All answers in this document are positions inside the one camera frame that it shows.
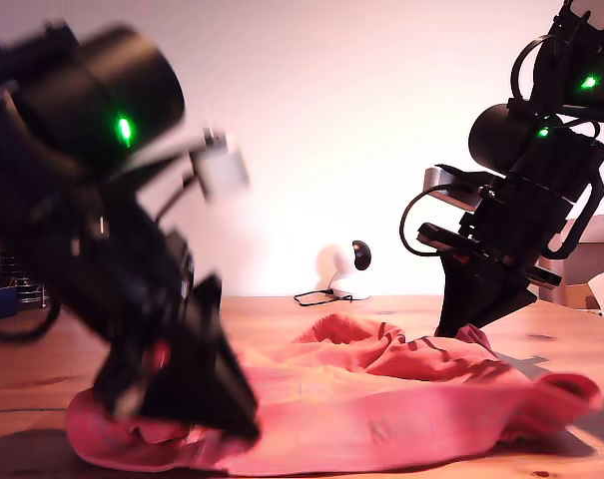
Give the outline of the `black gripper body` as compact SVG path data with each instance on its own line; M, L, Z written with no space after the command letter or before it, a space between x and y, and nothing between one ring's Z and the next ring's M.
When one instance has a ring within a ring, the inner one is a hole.
M201 406L202 299L185 242L130 201L73 203L46 216L46 279L109 345L93 382L111 414L193 414Z
M477 254L522 273L529 282L555 288L561 278L537 264L565 225L569 204L549 191L499 177L434 177L423 191L464 211L459 230L432 223L418 229L418 241L441 255Z

